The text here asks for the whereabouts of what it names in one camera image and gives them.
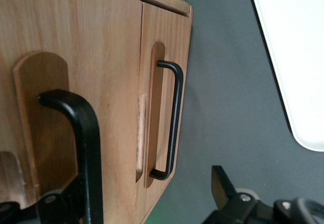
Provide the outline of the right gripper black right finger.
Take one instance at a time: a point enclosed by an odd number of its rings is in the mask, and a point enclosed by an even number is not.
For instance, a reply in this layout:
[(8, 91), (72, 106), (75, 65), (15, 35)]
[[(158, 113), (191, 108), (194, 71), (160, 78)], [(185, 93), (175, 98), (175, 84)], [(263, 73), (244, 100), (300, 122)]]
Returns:
[(222, 166), (212, 166), (211, 191), (217, 209), (204, 223), (276, 223), (272, 207), (238, 192)]

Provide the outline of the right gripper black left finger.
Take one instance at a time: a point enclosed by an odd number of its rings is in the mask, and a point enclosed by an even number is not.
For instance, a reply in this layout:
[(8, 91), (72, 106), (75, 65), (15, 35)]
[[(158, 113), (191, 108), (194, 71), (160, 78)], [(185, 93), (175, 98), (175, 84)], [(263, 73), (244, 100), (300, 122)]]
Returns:
[(36, 203), (40, 223), (80, 223), (79, 191), (79, 177), (76, 177), (61, 193), (43, 196)]

